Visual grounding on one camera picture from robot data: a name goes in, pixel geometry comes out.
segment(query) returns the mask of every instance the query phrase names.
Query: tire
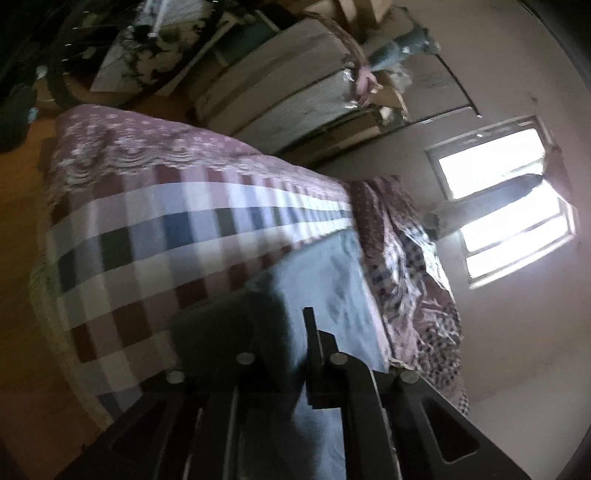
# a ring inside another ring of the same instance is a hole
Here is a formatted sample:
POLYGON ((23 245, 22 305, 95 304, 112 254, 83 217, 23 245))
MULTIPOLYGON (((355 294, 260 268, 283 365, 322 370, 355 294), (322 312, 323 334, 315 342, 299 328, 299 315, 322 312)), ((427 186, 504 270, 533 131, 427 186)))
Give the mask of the tire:
MULTIPOLYGON (((64 67, 62 64, 62 50, 70 35, 73 27, 79 23, 82 15, 85 14, 85 9, 94 0, 79 0, 75 2, 72 11, 64 19, 55 39, 53 40, 47 60, 47 86, 53 95, 56 103, 64 110, 68 110, 84 102, 77 98, 64 81, 64 67)), ((224 12, 224 0, 213 2, 212 14, 208 17, 206 25, 202 29, 202 33, 195 45, 187 50, 181 60, 169 72, 162 75, 162 77, 153 85, 146 86, 142 92, 136 96, 127 99, 123 102, 109 104, 109 106, 125 108, 142 101, 143 99, 155 94, 167 83, 172 81, 195 57, 195 55, 205 46, 207 42, 213 37, 216 32, 217 24, 224 12)))
POLYGON ((11 151, 25 142, 36 100, 37 92, 21 83, 0 105, 0 152, 11 151))

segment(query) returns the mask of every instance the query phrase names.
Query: patterned cloth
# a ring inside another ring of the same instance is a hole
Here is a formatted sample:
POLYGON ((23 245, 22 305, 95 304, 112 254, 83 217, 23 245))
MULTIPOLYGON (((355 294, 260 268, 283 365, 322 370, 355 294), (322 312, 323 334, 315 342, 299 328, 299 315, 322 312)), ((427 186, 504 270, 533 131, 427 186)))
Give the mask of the patterned cloth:
POLYGON ((350 185, 371 286, 394 358, 423 373, 467 414, 460 375, 462 325, 436 248, 398 179, 350 185))
POLYGON ((80 360, 73 376, 112 417, 177 365, 175 312, 352 225, 341 184, 223 135, 97 106, 56 127, 57 307, 80 360))

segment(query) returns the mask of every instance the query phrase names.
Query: white wall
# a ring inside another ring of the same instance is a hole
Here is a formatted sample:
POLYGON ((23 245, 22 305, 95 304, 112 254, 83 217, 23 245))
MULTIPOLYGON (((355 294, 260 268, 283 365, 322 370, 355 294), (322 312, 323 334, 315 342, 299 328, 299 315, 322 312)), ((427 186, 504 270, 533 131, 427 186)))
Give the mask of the white wall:
POLYGON ((533 480, 554 480, 591 423, 585 339, 516 387, 472 404, 471 421, 533 480))
MULTIPOLYGON (((439 40, 443 57, 484 118, 465 112, 407 128, 322 172, 343 179, 397 173, 418 206, 427 207, 443 195, 425 149, 479 127, 537 114, 563 149, 580 207, 577 242, 476 290, 468 288, 458 238, 439 243, 463 318, 462 369, 475 401, 531 375, 575 339, 590 337, 591 95, 552 36, 514 0, 413 0, 408 6, 439 40)), ((423 98, 412 90, 408 95, 415 106, 423 98)), ((424 98, 432 102, 434 97, 424 98)))

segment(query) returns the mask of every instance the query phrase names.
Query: checkered bedspread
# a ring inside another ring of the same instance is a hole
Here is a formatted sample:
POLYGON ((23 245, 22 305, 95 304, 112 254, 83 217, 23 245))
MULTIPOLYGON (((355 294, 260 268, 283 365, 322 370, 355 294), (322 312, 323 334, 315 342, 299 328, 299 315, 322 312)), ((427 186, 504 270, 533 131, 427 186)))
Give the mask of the checkered bedspread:
POLYGON ((222 135, 96 106, 57 130, 47 255, 73 376, 112 417, 177 365, 176 311, 352 225, 338 182, 222 135))

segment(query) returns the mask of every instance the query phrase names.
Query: wooden floor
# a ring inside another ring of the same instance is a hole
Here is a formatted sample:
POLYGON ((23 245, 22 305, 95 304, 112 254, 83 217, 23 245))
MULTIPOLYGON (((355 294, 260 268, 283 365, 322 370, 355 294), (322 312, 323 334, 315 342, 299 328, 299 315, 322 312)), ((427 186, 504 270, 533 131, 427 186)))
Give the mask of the wooden floor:
MULTIPOLYGON (((151 98, 136 110, 184 121, 185 98, 151 98)), ((46 105, 27 142, 0 155, 0 436, 30 480, 52 479, 98 435, 37 327, 28 275, 37 256, 41 143, 53 135, 46 105)))

